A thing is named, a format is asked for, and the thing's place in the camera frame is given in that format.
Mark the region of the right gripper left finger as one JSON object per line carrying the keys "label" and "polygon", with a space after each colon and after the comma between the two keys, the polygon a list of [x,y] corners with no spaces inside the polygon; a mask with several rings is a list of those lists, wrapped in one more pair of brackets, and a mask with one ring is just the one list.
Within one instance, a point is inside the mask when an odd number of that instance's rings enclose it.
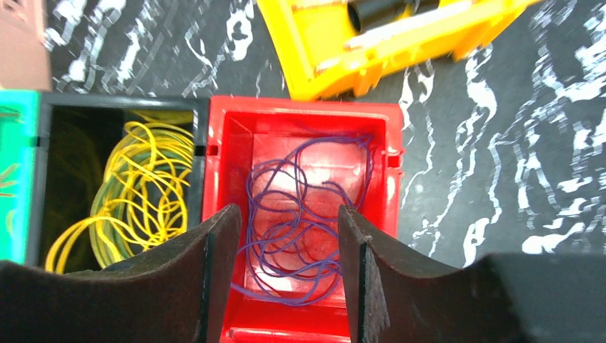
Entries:
{"label": "right gripper left finger", "polygon": [[1,263],[3,342],[218,342],[239,236],[235,204],[101,271]]}

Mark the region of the red plastic bin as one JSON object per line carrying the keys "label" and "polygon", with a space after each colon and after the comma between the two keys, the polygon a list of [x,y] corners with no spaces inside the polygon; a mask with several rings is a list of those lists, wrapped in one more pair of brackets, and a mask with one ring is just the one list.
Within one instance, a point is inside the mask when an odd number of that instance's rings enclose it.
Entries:
{"label": "red plastic bin", "polygon": [[348,342],[339,208],[397,235],[402,118],[394,104],[216,96],[202,219],[240,208],[219,342]]}

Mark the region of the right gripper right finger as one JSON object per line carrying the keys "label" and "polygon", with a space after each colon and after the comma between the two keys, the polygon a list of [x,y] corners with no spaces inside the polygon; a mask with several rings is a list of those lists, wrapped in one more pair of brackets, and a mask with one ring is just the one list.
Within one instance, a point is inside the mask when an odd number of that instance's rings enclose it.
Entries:
{"label": "right gripper right finger", "polygon": [[339,208],[353,342],[603,342],[605,257],[489,254],[457,269]]}

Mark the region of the green plastic bin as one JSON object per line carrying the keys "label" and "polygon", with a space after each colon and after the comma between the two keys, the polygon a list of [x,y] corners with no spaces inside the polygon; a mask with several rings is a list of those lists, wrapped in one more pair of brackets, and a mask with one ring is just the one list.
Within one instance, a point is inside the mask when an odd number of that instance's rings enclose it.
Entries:
{"label": "green plastic bin", "polygon": [[1,259],[26,261],[38,140],[37,91],[1,90]]}

